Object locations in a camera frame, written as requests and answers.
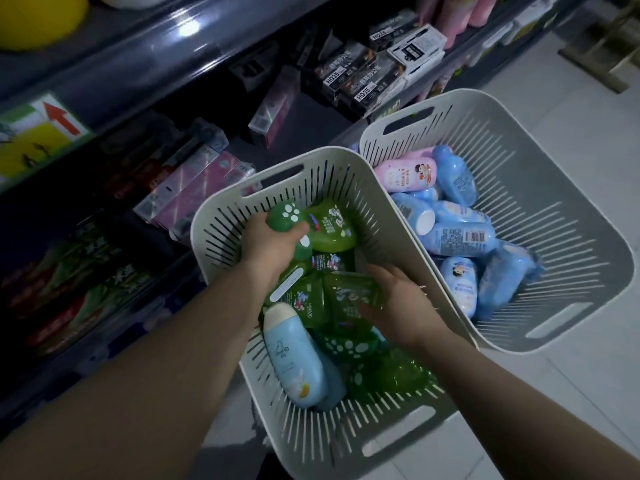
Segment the forearm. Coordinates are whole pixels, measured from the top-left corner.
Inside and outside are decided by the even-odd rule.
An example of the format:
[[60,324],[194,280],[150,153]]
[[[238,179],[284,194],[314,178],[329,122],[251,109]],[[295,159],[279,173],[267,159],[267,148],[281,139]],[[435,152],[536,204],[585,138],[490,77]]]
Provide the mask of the forearm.
[[507,478],[635,478],[640,463],[452,332],[413,351]]
[[242,265],[213,284],[9,436],[0,477],[185,475],[268,291]]

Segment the floor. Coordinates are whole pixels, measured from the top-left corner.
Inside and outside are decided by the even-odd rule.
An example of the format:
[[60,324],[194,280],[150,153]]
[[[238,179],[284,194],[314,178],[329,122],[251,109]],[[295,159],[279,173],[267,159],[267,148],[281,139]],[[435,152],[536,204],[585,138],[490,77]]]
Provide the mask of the floor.
[[[640,198],[640,75],[628,71],[625,76],[636,85],[616,95],[558,56],[564,44],[558,35],[547,35],[484,90],[507,106],[601,209],[629,242],[637,260],[640,222],[633,216]],[[541,352],[486,354],[640,458],[639,304],[640,282],[635,279],[626,293]],[[209,461],[222,451],[242,469],[234,478],[255,478],[263,450],[252,430],[249,404],[246,387],[236,381],[192,478],[211,477]],[[237,418],[246,423],[242,428]],[[221,448],[229,444],[230,449]],[[494,480],[501,476],[457,415],[364,478]]]

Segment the basket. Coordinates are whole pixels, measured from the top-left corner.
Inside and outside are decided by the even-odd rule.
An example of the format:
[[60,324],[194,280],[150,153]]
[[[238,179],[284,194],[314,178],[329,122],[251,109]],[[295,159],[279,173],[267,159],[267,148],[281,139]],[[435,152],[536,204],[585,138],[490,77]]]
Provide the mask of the basket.
[[[288,175],[284,180],[270,184],[283,173]],[[243,188],[260,181],[263,190],[243,195]],[[193,251],[206,281],[211,282],[216,274],[236,263],[244,223],[251,214],[289,199],[307,207],[322,197],[335,199],[350,211],[360,236],[359,246],[369,262],[393,263],[425,285],[448,326],[473,343],[370,165],[345,148],[314,150],[207,199],[191,226]],[[252,333],[240,367],[271,444],[293,478],[359,478],[457,411],[449,396],[437,387],[407,395],[379,395],[372,404],[345,399],[328,413],[301,410],[284,394],[258,328]],[[402,431],[405,434],[392,441],[404,428],[399,426],[391,432],[389,428],[410,413],[412,425],[419,422],[416,417],[424,422],[411,431]]]
[[467,162],[480,193],[474,208],[491,217],[497,236],[535,250],[546,268],[491,322],[473,323],[455,305],[478,345],[539,350],[631,283],[628,243],[511,113],[482,91],[457,89],[381,118],[364,131],[360,152],[375,167],[437,144],[450,145]]

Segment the sign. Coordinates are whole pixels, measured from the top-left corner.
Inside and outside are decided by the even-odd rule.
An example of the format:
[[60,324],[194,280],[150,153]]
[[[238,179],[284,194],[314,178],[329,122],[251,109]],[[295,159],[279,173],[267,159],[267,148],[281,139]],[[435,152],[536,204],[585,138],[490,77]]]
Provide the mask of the sign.
[[50,160],[90,135],[52,94],[0,114],[0,182]]

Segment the person's right hand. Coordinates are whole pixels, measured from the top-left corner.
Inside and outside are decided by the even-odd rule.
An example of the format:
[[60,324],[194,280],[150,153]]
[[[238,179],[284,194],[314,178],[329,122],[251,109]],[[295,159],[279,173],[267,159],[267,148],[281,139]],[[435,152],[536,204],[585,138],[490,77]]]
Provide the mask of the person's right hand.
[[413,349],[449,329],[422,290],[395,266],[369,265],[383,292],[382,310],[358,304],[360,314],[395,345]]

